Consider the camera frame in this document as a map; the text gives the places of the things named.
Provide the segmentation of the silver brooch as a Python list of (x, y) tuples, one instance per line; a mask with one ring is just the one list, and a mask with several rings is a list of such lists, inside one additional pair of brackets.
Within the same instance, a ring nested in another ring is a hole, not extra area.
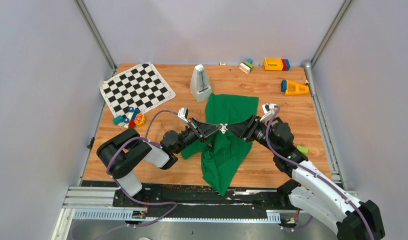
[(222, 134), (225, 134), (225, 133), (228, 131), (227, 125), (228, 125), (227, 123), (220, 123), (220, 124), (219, 124), (219, 126), (220, 126), (219, 131), (220, 131)]

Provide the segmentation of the green garment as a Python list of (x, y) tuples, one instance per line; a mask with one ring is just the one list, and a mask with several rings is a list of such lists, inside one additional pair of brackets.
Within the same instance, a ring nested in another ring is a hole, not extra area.
[[(236, 124), (256, 115), (259, 98), (231, 94), (211, 94), (205, 107), (209, 124)], [(201, 152), (203, 179), (224, 196), (237, 169), (252, 148), (251, 142), (237, 138), (231, 131), (218, 131), (206, 142), (196, 141), (181, 152), (188, 159)]]

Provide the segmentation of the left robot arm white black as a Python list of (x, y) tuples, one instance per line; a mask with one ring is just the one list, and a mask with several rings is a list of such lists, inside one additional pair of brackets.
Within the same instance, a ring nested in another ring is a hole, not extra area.
[(144, 203), (145, 193), (133, 169), (141, 161), (162, 170), (169, 169), (177, 162), (176, 155), (188, 146), (196, 141), (204, 143), (216, 133), (224, 134), (226, 131), (226, 124), (210, 124), (190, 118), (185, 130), (167, 131), (157, 144), (130, 128), (103, 143), (96, 154), (105, 165), (107, 174), (125, 190), (127, 202), (138, 207)]

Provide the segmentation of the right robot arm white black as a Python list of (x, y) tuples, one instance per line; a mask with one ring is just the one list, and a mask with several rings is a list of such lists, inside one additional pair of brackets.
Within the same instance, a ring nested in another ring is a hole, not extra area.
[(276, 167), (290, 177), (278, 187), (279, 206), (308, 212), (339, 240), (381, 240), (386, 236), (379, 207), (372, 200), (361, 201), (318, 170), (294, 145), (288, 123), (276, 117), (265, 124), (253, 115), (244, 122), (227, 125), (227, 130), (273, 152)]

